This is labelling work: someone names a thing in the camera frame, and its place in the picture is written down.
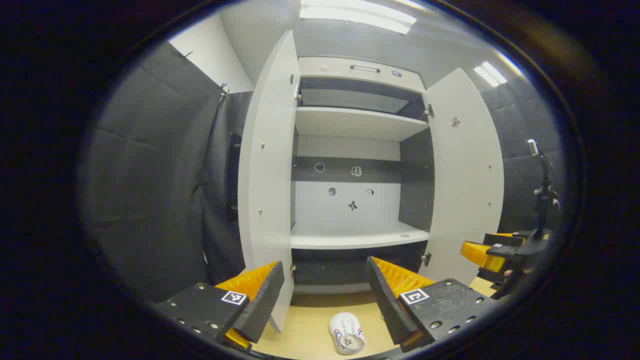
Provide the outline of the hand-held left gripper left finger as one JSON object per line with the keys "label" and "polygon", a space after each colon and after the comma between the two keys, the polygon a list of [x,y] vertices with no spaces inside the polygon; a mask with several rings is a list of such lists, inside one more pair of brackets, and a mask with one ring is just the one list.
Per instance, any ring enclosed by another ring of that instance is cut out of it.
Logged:
{"label": "hand-held left gripper left finger", "polygon": [[155,304],[155,314],[208,346],[249,351],[268,324],[285,280],[275,261],[217,285],[194,284]]}

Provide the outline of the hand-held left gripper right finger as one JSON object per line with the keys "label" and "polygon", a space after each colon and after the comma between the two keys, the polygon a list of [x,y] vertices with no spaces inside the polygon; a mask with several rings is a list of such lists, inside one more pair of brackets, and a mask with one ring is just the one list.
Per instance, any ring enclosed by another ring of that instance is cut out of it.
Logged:
{"label": "hand-held left gripper right finger", "polygon": [[446,340],[498,306],[453,278],[434,282],[373,256],[366,259],[366,278],[391,341],[403,353]]}

